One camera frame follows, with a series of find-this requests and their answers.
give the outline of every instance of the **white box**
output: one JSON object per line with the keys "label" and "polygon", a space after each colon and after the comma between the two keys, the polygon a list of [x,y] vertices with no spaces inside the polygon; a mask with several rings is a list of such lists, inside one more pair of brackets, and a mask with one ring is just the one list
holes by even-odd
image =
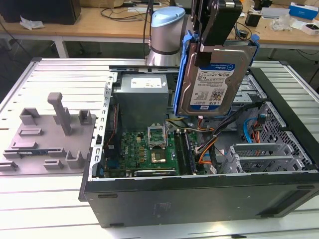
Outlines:
{"label": "white box", "polygon": [[302,26],[301,31],[308,35],[319,35],[319,26],[315,23],[308,23]]}

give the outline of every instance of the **hard drive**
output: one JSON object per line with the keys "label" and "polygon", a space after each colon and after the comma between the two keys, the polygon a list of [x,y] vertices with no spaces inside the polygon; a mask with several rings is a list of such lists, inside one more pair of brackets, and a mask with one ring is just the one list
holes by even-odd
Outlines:
{"label": "hard drive", "polygon": [[200,51],[211,52],[211,60],[208,66],[198,67],[195,66],[196,43],[192,43],[177,114],[180,116],[227,114],[256,50],[256,46],[247,45],[202,45]]}

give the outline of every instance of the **table leg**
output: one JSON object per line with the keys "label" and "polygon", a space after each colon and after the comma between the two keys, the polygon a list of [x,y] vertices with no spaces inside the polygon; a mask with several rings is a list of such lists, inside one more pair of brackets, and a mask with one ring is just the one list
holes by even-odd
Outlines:
{"label": "table leg", "polygon": [[101,42],[99,42],[99,52],[98,52],[98,54],[102,54],[102,43]]}
{"label": "table leg", "polygon": [[269,59],[272,59],[276,53],[277,49],[276,48],[273,48],[270,50],[269,54],[268,54],[268,58]]}
{"label": "table leg", "polygon": [[56,49],[59,53],[60,58],[69,58],[68,51],[65,46],[65,41],[62,40],[54,40]]}
{"label": "table leg", "polygon": [[4,46],[5,50],[11,51],[12,47],[8,41],[8,39],[0,39],[0,45]]}

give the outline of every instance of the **plastic bag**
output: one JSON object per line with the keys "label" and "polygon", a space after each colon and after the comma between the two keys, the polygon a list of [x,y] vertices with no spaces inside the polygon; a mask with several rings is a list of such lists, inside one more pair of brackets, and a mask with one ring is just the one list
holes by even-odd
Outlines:
{"label": "plastic bag", "polygon": [[270,23],[270,27],[274,31],[282,31],[282,30],[289,30],[291,31],[292,28],[290,25],[292,25],[296,21],[296,19],[290,17],[289,14],[282,15],[279,18],[273,19],[273,21]]}

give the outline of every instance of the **motherboard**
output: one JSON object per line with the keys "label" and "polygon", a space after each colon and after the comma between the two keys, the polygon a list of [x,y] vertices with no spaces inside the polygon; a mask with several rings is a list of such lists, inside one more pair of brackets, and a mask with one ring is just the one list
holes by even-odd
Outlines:
{"label": "motherboard", "polygon": [[119,157],[106,161],[107,178],[188,175],[195,170],[198,140],[194,132],[123,132],[120,142]]}

